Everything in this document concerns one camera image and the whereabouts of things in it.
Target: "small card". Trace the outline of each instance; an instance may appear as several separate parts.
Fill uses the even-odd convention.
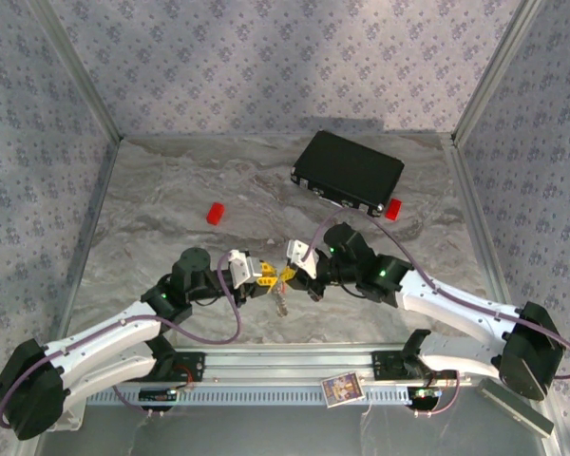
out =
[[[343,373],[321,382],[327,407],[341,406],[365,397],[356,372]]]

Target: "black plastic case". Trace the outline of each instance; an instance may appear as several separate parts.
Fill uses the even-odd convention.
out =
[[[320,198],[379,217],[403,162],[327,131],[319,131],[292,168],[292,181]]]

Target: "gray marble floor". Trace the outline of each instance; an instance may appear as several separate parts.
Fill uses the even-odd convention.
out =
[[[351,138],[401,159],[406,168],[395,190],[399,219],[384,222],[437,278],[483,295],[460,202],[453,191],[438,135]],[[179,138],[124,141],[100,215],[70,333],[120,311],[170,271],[181,251],[200,246],[212,256],[248,249],[277,267],[290,238],[310,239],[335,207],[290,181],[290,168],[310,137]],[[205,215],[225,204],[219,226]],[[377,251],[398,255],[366,221],[341,217]],[[357,300],[331,288],[320,303],[286,293],[287,316],[267,295],[242,309],[241,343],[402,342],[415,328],[453,330],[414,313]],[[211,338],[235,330],[225,300],[196,308],[182,325]],[[170,335],[174,345],[191,341]]]

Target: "patterned wall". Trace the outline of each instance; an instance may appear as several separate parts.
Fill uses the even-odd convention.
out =
[[[0,0],[0,370],[58,322],[110,153],[27,4]]]
[[[570,338],[570,0],[545,4],[464,151],[512,297]]]
[[[124,136],[451,131],[520,0],[51,0]]]

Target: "small red cube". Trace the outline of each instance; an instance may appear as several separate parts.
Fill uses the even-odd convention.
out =
[[[389,220],[397,220],[399,217],[399,210],[401,209],[401,201],[399,199],[391,199],[389,204],[389,209],[387,209],[387,213],[384,215]]]
[[[218,225],[221,220],[221,216],[224,215],[224,205],[219,202],[214,202],[207,214],[207,223],[212,225]]]

